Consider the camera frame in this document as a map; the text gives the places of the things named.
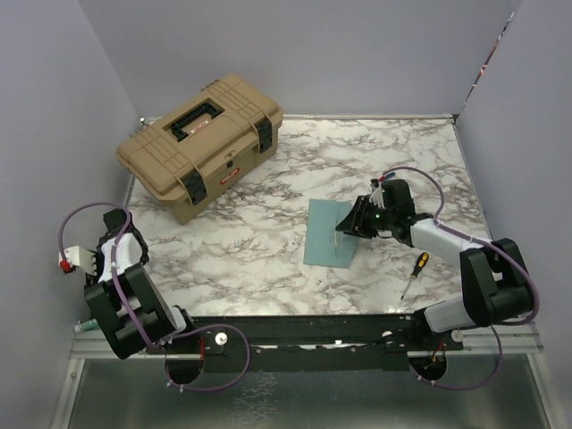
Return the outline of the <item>light blue envelope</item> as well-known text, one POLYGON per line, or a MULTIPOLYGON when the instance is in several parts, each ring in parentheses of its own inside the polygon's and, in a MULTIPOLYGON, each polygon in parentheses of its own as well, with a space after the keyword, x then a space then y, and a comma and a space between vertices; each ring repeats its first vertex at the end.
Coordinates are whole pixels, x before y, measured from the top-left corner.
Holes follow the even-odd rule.
POLYGON ((338 232, 338 248, 334 249, 335 222, 349 213, 349 201, 311 199, 308 206, 307 233, 303 263, 332 268, 349 268, 358 246, 358 237, 338 232))

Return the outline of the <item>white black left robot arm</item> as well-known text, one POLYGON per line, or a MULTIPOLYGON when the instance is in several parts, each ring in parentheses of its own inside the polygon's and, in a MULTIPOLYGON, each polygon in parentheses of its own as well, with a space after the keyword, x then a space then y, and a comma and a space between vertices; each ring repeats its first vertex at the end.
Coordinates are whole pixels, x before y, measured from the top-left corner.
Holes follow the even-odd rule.
POLYGON ((184 353, 198 332, 186 310, 170 306, 146 271, 148 245, 124 210, 103 215, 105 234, 91 252, 84 299, 112 351, 125 359, 146 347, 172 346, 184 353))

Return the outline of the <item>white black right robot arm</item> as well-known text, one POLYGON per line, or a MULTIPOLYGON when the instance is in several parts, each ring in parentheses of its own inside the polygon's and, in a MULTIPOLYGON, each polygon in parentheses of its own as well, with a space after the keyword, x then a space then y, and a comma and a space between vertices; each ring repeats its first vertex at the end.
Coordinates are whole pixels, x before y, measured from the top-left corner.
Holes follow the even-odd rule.
POLYGON ((335 230, 373 239, 381 231, 410 248, 439 257, 460 270, 461 295, 417 310, 410 338, 420 349, 431 349, 444 332, 460 328, 518 323, 520 315, 536 315, 539 299, 517 243, 484 240, 418 213, 408 183, 378 182, 369 195, 357 198, 335 230))

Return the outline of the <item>green white glue stick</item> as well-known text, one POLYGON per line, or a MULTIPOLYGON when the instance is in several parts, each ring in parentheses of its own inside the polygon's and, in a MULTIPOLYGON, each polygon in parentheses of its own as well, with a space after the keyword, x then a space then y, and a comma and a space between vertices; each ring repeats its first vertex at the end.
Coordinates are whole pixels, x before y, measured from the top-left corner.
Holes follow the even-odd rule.
POLYGON ((81 332, 88 332, 88 331, 98 329, 98 328, 99 328, 98 322, 95 319, 90 319, 86 322, 77 323, 73 327, 73 330, 76 333, 81 333, 81 332))

